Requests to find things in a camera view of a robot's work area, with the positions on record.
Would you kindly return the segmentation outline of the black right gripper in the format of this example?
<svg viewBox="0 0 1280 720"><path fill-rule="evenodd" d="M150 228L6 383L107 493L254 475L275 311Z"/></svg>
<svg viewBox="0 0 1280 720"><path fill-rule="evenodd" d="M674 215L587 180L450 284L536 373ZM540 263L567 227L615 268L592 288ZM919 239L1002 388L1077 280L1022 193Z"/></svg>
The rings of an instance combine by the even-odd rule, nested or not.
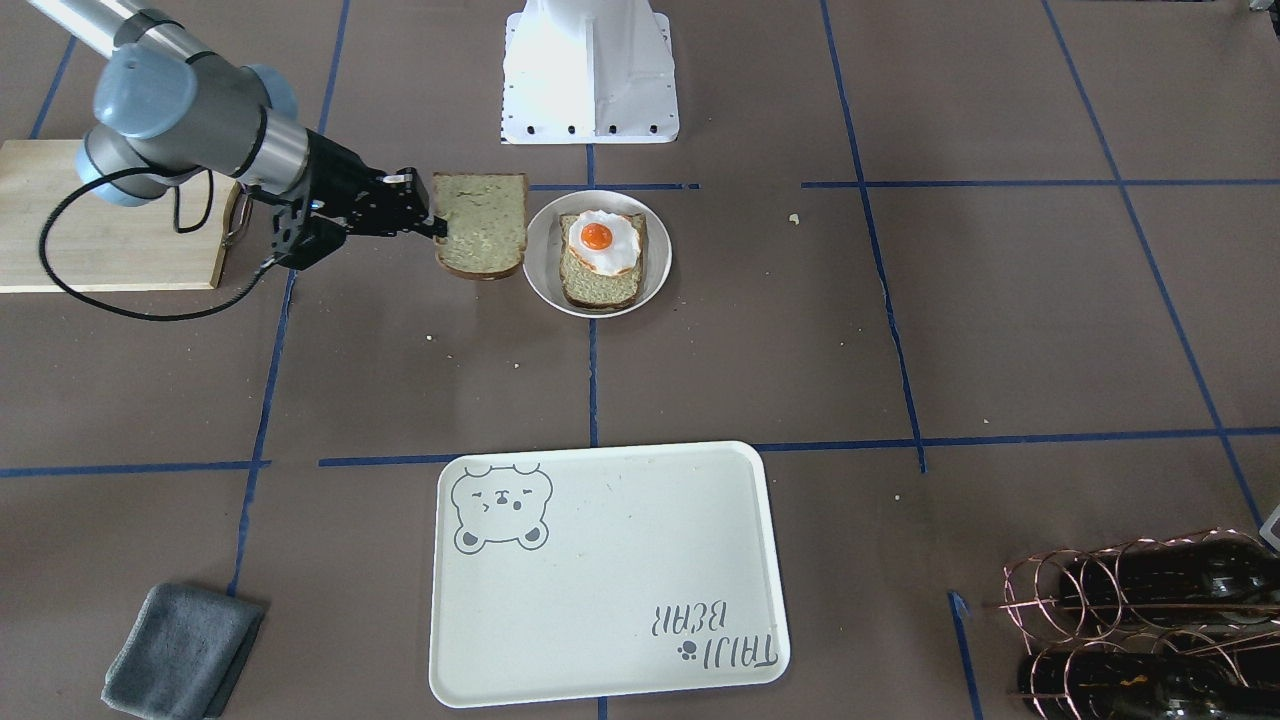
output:
<svg viewBox="0 0 1280 720"><path fill-rule="evenodd" d="M271 219L271 260L302 272L340 249L349 236L417 233L447 238L448 222L422 214L422 176L412 167L387 173L315 132L294 188Z"/></svg>

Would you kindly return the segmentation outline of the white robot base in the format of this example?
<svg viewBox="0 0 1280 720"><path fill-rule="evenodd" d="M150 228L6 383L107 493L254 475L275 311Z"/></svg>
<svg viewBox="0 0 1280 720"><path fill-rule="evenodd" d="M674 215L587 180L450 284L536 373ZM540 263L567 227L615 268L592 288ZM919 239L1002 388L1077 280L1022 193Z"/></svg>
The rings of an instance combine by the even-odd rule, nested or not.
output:
<svg viewBox="0 0 1280 720"><path fill-rule="evenodd" d="M671 143L669 18L648 1L527 1L504 29L500 141Z"/></svg>

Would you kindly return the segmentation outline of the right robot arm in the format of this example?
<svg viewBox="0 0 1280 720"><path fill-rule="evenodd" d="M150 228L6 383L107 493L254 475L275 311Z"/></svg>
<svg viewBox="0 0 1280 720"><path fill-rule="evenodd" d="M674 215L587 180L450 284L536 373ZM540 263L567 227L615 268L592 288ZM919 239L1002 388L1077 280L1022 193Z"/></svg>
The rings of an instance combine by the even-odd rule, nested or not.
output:
<svg viewBox="0 0 1280 720"><path fill-rule="evenodd" d="M443 238L422 177L367 167L306 128L291 85L270 67L237 67L142 1L38 1L36 8L106 59L97 124L77 170L109 202L137 208L201 170L271 205L271 260L303 270L349 234Z"/></svg>

